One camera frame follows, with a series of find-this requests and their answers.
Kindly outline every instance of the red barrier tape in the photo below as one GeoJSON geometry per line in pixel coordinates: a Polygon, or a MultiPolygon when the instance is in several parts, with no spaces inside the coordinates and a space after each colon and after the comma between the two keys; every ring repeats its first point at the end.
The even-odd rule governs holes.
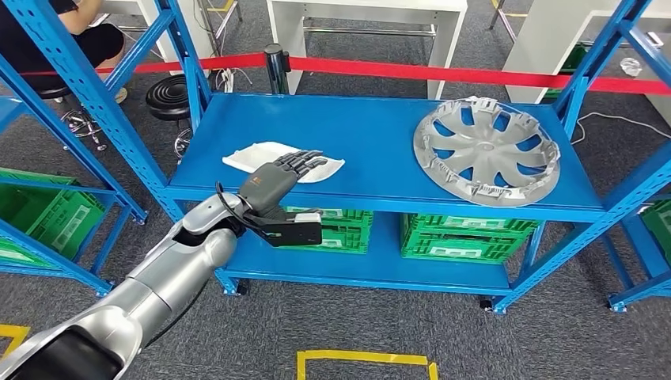
{"type": "MultiPolygon", "coordinates": [[[[481,83],[487,85],[514,85],[528,87],[550,87],[561,89],[570,75],[529,73],[506,73],[483,69],[445,69],[397,63],[350,61],[344,59],[320,59],[290,57],[294,70],[306,70],[330,74],[369,75],[374,77],[404,79],[434,79],[447,82],[481,83]]],[[[625,78],[597,78],[590,91],[610,93],[650,93],[671,95],[671,89],[660,81],[639,81],[625,78]]]]}
{"type": "MultiPolygon", "coordinates": [[[[238,55],[227,55],[225,57],[214,57],[200,59],[200,66],[206,70],[225,69],[225,68],[249,68],[249,67],[265,67],[266,55],[264,53],[248,53],[238,55]]],[[[97,73],[108,74],[113,68],[96,69],[97,73]]],[[[182,71],[182,66],[179,62],[158,62],[158,63],[143,63],[137,65],[136,74],[159,73],[163,71],[182,71]]],[[[21,75],[58,75],[55,71],[33,71],[29,73],[21,73],[21,75]]]]}
{"type": "MultiPolygon", "coordinates": [[[[367,75],[385,78],[433,79],[447,82],[480,83],[485,85],[513,85],[528,87],[550,87],[561,89],[569,81],[569,75],[506,73],[484,69],[445,69],[398,63],[378,63],[350,61],[345,59],[322,59],[290,57],[290,65],[294,70],[314,71],[318,73],[367,75]]],[[[265,67],[264,53],[227,55],[225,57],[205,58],[200,60],[203,69],[265,67]]],[[[156,73],[162,71],[180,71],[179,62],[144,63],[135,68],[135,73],[156,73]]],[[[110,73],[112,69],[97,69],[99,73],[110,73]]],[[[56,75],[55,72],[32,72],[22,75],[56,75]]],[[[589,88],[590,91],[608,93],[648,93],[655,95],[671,95],[671,89],[660,81],[639,81],[625,78],[597,78],[589,88]]]]}

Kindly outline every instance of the white cloth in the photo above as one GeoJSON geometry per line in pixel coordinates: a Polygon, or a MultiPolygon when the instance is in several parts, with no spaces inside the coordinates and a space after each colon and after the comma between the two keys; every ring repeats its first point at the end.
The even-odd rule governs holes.
{"type": "MultiPolygon", "coordinates": [[[[243,150],[236,150],[235,153],[230,156],[224,157],[222,161],[235,169],[252,173],[266,162],[273,162],[285,154],[299,150],[300,149],[298,148],[284,145],[279,142],[258,142],[251,146],[247,146],[243,150]]],[[[341,166],[345,165],[345,160],[335,160],[324,156],[319,157],[326,158],[326,164],[319,165],[315,169],[310,170],[309,173],[298,180],[298,183],[312,184],[323,181],[335,174],[341,166]]]]}

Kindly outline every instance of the black stanchion post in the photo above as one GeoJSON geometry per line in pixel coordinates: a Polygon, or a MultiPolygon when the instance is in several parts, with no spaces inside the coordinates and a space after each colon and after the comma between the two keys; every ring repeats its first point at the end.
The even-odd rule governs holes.
{"type": "Polygon", "coordinates": [[[279,44],[267,45],[263,52],[266,54],[266,67],[268,68],[272,93],[288,94],[289,82],[286,80],[286,73],[291,71],[289,53],[282,50],[279,44]]]}

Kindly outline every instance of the gray carpet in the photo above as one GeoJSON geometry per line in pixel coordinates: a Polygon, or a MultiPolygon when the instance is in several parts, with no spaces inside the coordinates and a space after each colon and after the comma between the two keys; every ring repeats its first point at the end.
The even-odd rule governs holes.
{"type": "MultiPolygon", "coordinates": [[[[530,0],[514,2],[510,12],[525,12],[530,0]]],[[[228,27],[226,52],[259,51],[271,42],[265,2],[242,0],[245,21],[228,27]]],[[[469,0],[454,55],[454,67],[500,69],[512,46],[502,26],[487,31],[489,0],[469,0]]],[[[133,20],[124,18],[124,24],[133,20]]],[[[315,25],[366,23],[309,21],[315,25]]],[[[521,19],[512,20],[518,30],[521,19]]],[[[419,38],[312,35],[309,54],[399,63],[425,63],[430,46],[419,38]]],[[[618,56],[634,56],[621,51],[618,56]]],[[[620,75],[616,58],[609,74],[620,75]]],[[[268,91],[263,70],[249,70],[253,84],[236,76],[240,91],[268,91]]],[[[145,91],[160,75],[137,75],[123,105],[161,167],[175,168],[170,123],[158,122],[142,107],[145,91]]],[[[422,82],[307,74],[301,93],[424,97],[422,82]]],[[[502,87],[448,84],[443,97],[470,95],[505,100],[502,87]]],[[[644,97],[591,93],[583,114],[598,111],[668,128],[644,97]]],[[[604,195],[665,140],[641,127],[598,118],[585,122],[588,139],[577,145],[597,191],[604,195]]],[[[93,184],[91,176],[34,120],[23,117],[0,135],[0,165],[42,173],[67,173],[93,184]]],[[[113,147],[96,156],[150,211],[145,226],[128,223],[104,266],[103,276],[119,281],[170,226],[113,147]]],[[[567,228],[550,223],[543,250],[567,228]]],[[[612,231],[634,277],[641,278],[633,252],[618,229],[612,231]]],[[[91,253],[100,246],[99,237],[91,253]]],[[[514,270],[519,254],[512,259],[514,270]]],[[[29,325],[32,331],[73,316],[95,301],[93,291],[64,279],[0,275],[0,324],[29,325]]],[[[425,355],[438,364],[441,379],[477,378],[669,378],[671,377],[671,302],[649,299],[625,314],[605,306],[619,291],[608,257],[599,243],[533,289],[505,317],[484,313],[475,296],[387,291],[354,287],[252,281],[248,295],[225,297],[211,281],[186,317],[134,363],[128,379],[293,379],[296,352],[345,349],[425,355]]],[[[6,345],[0,339],[0,348],[6,345]]],[[[308,379],[422,379],[421,367],[310,361],[308,379]]]]}

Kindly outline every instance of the blue shelf board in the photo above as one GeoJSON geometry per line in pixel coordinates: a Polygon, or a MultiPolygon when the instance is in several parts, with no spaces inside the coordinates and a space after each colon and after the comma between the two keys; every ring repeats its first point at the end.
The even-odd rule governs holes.
{"type": "Polygon", "coordinates": [[[592,222],[603,215],[561,123],[545,104],[514,104],[534,115],[559,144],[559,183],[545,199],[526,207],[482,207],[437,186],[417,163],[412,136],[439,103],[216,93],[166,191],[176,200],[201,200],[214,192],[215,181],[221,181],[226,191],[234,192],[248,174],[224,165],[222,157],[253,143],[275,141],[322,150],[346,162],[327,180],[297,185],[286,204],[568,222],[592,222]]]}
{"type": "Polygon", "coordinates": [[[632,214],[623,218],[620,224],[634,247],[648,279],[669,271],[669,263],[664,258],[664,253],[641,217],[632,214]]]}
{"type": "Polygon", "coordinates": [[[13,97],[0,97],[0,132],[26,110],[22,101],[13,97]]]}
{"type": "Polygon", "coordinates": [[[367,254],[276,249],[248,232],[223,274],[242,279],[273,279],[418,291],[507,295],[503,264],[404,259],[400,256],[400,216],[376,212],[367,254]]]}

